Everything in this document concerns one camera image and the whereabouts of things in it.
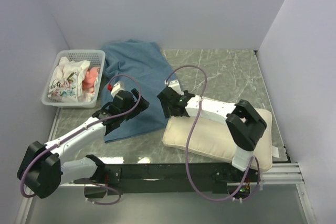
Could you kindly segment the cream pillow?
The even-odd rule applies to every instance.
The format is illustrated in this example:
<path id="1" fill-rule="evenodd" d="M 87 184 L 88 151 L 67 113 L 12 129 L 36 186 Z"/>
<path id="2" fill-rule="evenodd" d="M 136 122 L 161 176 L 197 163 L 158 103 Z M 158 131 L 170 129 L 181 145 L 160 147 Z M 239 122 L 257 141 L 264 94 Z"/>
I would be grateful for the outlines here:
<path id="1" fill-rule="evenodd" d="M 272 167 L 272 113 L 258 108 L 256 111 L 266 121 L 267 128 L 257 143 L 254 155 L 259 161 L 260 170 L 266 172 Z M 170 118 L 163 134 L 163 144 L 184 150 L 194 120 L 194 117 Z M 188 151 L 218 161 L 231 163 L 236 151 L 236 144 L 226 124 L 199 118 L 192 133 Z"/>

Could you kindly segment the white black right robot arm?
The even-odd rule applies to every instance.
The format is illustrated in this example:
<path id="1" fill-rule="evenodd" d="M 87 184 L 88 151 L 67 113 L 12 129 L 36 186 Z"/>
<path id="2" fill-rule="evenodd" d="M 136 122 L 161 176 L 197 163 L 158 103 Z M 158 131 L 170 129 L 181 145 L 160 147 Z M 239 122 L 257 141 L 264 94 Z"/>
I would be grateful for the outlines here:
<path id="1" fill-rule="evenodd" d="M 241 182 L 252 169 L 266 172 L 272 167 L 272 115 L 255 109 L 248 101 L 221 102 L 166 87 L 157 96 L 168 123 L 165 146 L 216 159 L 233 166 L 230 175 Z"/>

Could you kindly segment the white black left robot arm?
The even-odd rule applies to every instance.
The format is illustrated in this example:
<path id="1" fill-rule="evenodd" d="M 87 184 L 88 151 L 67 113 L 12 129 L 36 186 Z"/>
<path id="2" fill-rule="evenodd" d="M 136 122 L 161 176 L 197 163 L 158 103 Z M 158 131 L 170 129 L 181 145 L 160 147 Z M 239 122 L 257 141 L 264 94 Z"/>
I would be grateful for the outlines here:
<path id="1" fill-rule="evenodd" d="M 137 89 L 119 90 L 111 102 L 92 114 L 83 124 L 67 134 L 42 144 L 31 143 L 17 172 L 20 192 L 28 198 L 25 188 L 41 199 L 50 196 L 60 185 L 85 179 L 99 183 L 106 175 L 105 163 L 94 155 L 71 161 L 71 155 L 89 142 L 104 137 L 145 111 L 149 102 Z"/>

